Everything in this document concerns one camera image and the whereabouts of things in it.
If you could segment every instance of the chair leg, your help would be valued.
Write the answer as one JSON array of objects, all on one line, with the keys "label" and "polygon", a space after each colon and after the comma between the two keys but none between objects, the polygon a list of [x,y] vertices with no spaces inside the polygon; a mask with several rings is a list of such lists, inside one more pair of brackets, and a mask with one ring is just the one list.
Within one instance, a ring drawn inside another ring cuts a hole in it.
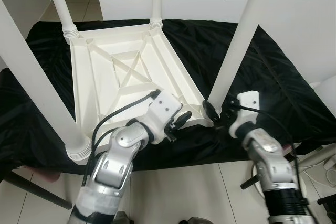
[{"label": "chair leg", "polygon": [[34,183],[26,180],[25,178],[22,178],[21,176],[17,175],[16,173],[10,172],[7,174],[7,176],[4,178],[4,181],[11,183],[14,186],[17,186],[23,190],[28,191],[29,193],[32,193],[40,198],[46,199],[47,201],[54,203],[60,207],[64,207],[66,209],[72,208],[72,203],[68,202],[51,192],[43,189],[42,187],[39,187],[35,185]]}]

